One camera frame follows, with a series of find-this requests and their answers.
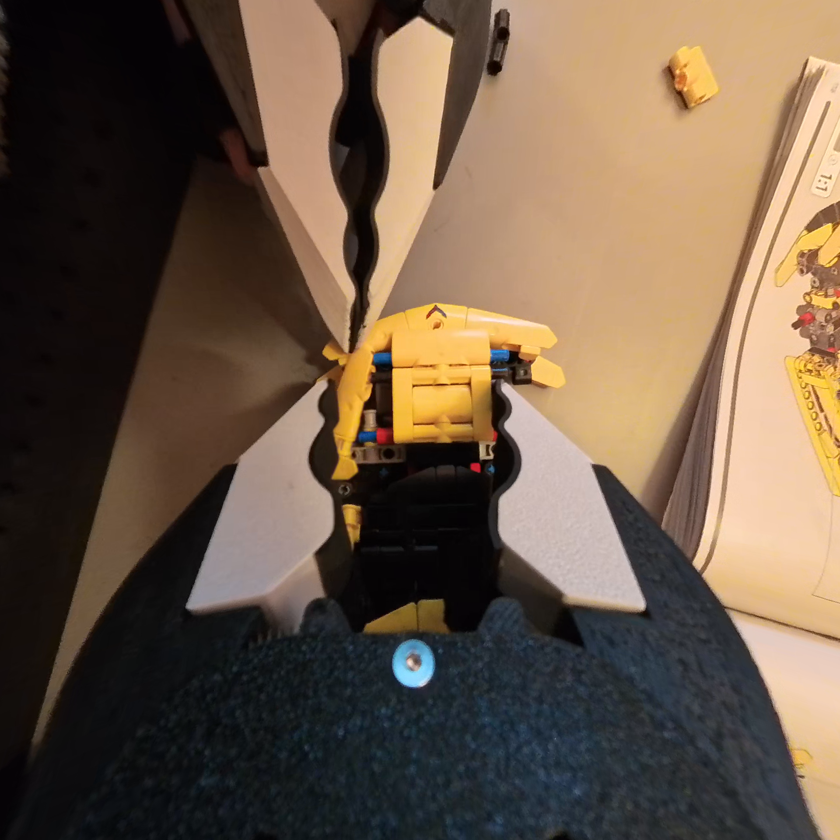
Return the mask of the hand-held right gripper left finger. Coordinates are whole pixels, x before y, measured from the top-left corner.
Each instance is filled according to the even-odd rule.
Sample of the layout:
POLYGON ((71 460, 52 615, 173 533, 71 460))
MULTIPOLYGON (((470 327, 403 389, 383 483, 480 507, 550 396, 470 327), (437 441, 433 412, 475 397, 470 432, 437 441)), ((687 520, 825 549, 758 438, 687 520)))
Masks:
POLYGON ((335 526, 333 499, 310 454, 326 424, 319 381, 237 459, 185 607, 208 615, 258 608, 282 634, 325 596, 316 558, 335 526))

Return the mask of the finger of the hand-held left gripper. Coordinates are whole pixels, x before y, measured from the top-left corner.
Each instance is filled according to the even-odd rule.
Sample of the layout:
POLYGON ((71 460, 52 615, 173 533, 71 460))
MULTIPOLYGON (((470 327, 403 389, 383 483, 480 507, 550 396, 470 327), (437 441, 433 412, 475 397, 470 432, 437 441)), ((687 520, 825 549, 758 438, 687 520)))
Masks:
POLYGON ((348 349, 357 290, 343 251, 349 214, 331 160, 343 102, 339 36, 317 2, 239 8, 266 142, 259 179, 325 326, 348 349))
POLYGON ((415 17, 376 54, 373 90, 385 131, 385 179, 374 207, 377 257, 364 330, 381 316, 434 196, 452 45, 451 35, 415 17))

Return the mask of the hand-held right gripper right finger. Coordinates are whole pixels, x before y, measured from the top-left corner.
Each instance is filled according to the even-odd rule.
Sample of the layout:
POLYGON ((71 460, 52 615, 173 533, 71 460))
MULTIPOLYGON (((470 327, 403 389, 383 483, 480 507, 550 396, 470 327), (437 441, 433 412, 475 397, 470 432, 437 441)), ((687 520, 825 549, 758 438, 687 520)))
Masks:
POLYGON ((500 591, 530 621, 556 621, 570 606, 644 613, 593 462, 512 385, 498 392, 505 412, 497 443, 513 456, 497 500, 500 591))

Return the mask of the yellow brick car model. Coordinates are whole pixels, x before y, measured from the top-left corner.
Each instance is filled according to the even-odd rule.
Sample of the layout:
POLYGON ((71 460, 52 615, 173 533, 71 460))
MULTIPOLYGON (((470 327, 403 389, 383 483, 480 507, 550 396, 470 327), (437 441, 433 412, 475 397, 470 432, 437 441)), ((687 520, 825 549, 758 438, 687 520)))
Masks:
POLYGON ((378 320, 353 352, 331 343, 335 464, 320 456, 350 554, 324 584, 354 631, 474 630, 501 593, 497 498, 511 475, 498 387, 559 388, 548 325, 432 303, 378 320))

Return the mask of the grey desk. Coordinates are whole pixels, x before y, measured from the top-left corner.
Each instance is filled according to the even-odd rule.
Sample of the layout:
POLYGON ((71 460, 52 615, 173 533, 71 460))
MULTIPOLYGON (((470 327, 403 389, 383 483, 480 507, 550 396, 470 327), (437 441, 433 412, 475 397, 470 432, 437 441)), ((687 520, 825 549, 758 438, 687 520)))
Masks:
MULTIPOLYGON (((655 58, 609 103, 607 47, 665 6, 522 2, 508 79, 396 283, 454 291, 560 328, 571 395, 549 416, 653 501, 684 423, 736 235, 722 176, 667 152, 676 105, 655 58)), ((433 635, 430 682, 399 684, 399 637, 316 604, 302 633, 253 610, 189 616, 187 586, 233 477, 226 463, 304 392, 292 327, 259 316, 256 199, 201 164, 143 340, 31 766, 16 838, 818 838, 758 666, 697 572, 605 467, 596 473, 653 598, 586 610, 561 635, 518 603, 433 635), (211 223, 209 212, 221 211, 211 223), (233 234, 245 235, 234 245, 233 234)))

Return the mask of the person's left hand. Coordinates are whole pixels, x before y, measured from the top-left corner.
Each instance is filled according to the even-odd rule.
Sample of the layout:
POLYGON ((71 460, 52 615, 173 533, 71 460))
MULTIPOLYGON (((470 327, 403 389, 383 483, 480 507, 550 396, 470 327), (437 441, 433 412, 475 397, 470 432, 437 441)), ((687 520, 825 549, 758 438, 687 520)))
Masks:
POLYGON ((265 153, 251 150, 236 127, 223 129, 217 139, 236 178, 247 186, 256 186, 258 169, 267 163, 265 153))

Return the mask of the black connector pin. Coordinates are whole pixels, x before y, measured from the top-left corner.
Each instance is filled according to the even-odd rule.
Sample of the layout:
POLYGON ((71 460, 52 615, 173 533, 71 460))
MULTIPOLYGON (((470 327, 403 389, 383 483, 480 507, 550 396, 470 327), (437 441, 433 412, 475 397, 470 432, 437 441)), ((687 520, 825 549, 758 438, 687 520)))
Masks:
POLYGON ((495 77, 503 69, 510 41, 510 13, 506 8, 499 9, 493 20, 490 52, 486 64, 487 73, 495 77))

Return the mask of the open instruction booklet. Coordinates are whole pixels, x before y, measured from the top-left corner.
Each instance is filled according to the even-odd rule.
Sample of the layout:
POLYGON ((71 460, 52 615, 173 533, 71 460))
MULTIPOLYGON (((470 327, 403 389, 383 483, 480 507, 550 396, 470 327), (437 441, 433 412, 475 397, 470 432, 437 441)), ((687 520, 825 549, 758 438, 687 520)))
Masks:
POLYGON ((724 311, 664 528, 717 594, 838 838, 839 67, 810 57, 724 311))

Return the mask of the yellow brick with hole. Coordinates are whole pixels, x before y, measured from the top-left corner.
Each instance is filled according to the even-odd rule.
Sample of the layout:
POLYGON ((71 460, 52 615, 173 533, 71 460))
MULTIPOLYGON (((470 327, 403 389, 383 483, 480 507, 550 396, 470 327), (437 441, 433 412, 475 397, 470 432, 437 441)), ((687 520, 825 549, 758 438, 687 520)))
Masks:
POLYGON ((668 60, 675 90, 687 109, 694 109, 719 93, 719 85, 701 47, 679 48, 668 60))

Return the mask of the black perforated panel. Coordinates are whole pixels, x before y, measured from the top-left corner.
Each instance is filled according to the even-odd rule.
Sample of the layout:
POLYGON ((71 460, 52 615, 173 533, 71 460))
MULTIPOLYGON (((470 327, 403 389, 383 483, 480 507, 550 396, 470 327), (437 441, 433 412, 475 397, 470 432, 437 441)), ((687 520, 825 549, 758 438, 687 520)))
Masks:
POLYGON ((3 2, 2 780, 24 764, 194 159, 161 2, 3 2))

